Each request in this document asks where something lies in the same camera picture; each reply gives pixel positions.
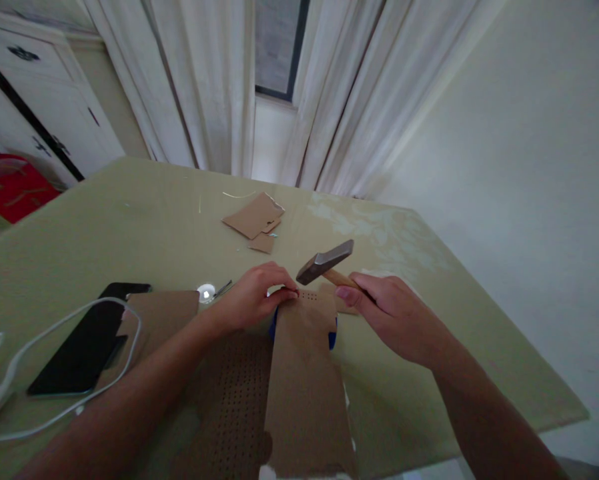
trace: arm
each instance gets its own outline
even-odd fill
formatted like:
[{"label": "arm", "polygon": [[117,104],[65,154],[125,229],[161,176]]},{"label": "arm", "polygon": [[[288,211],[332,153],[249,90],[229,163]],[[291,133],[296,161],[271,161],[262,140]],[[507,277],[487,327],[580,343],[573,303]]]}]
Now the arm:
[{"label": "arm", "polygon": [[355,307],[400,357],[431,370],[462,453],[477,479],[565,479],[529,424],[424,302],[400,279],[351,278],[336,293]]},{"label": "arm", "polygon": [[[266,297],[274,285],[288,288]],[[274,262],[250,269],[220,302],[89,403],[18,478],[118,477],[175,403],[213,342],[257,324],[281,302],[297,298],[296,289],[288,272]]]}]

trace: wooden hammer handle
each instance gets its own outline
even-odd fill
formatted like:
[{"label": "wooden hammer handle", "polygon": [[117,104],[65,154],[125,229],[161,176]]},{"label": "wooden hammer handle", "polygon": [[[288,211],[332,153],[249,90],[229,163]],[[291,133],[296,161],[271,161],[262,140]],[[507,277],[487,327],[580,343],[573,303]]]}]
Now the wooden hammer handle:
[{"label": "wooden hammer handle", "polygon": [[352,281],[349,277],[342,275],[337,270],[330,269],[322,273],[322,277],[327,279],[333,285],[345,285],[346,287],[353,287],[354,289],[366,293],[357,283]]}]

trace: hammer head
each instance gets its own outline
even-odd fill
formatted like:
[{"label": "hammer head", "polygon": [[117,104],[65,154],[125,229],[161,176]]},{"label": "hammer head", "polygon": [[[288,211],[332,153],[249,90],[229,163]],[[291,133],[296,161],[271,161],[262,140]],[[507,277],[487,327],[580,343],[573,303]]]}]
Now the hammer head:
[{"label": "hammer head", "polygon": [[328,252],[318,253],[299,269],[295,280],[302,285],[308,285],[322,273],[335,267],[351,253],[353,253],[353,240],[347,240]]}]

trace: blue object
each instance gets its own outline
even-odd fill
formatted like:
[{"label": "blue object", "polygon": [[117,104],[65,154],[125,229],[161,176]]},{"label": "blue object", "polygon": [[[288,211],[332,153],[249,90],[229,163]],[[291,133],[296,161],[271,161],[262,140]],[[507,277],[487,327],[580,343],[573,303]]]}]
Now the blue object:
[{"label": "blue object", "polygon": [[[271,340],[275,343],[275,329],[277,328],[277,311],[279,308],[275,309],[275,313],[273,314],[273,321],[271,322],[271,326],[268,329],[268,336],[271,337]],[[338,326],[338,318],[335,317],[335,326]],[[328,333],[328,349],[332,350],[335,348],[335,340],[338,338],[337,332],[329,332]]]}]

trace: hammer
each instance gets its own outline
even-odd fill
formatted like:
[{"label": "hammer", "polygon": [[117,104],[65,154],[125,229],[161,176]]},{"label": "hammer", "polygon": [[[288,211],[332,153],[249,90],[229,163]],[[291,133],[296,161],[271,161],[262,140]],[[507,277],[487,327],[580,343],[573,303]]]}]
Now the hammer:
[{"label": "hammer", "polygon": [[325,253],[318,253],[299,269],[297,280],[302,285],[308,285],[320,275],[334,285],[345,285],[364,292],[360,286],[349,277],[333,270],[339,262],[353,253],[353,240],[347,240],[332,250]]}]

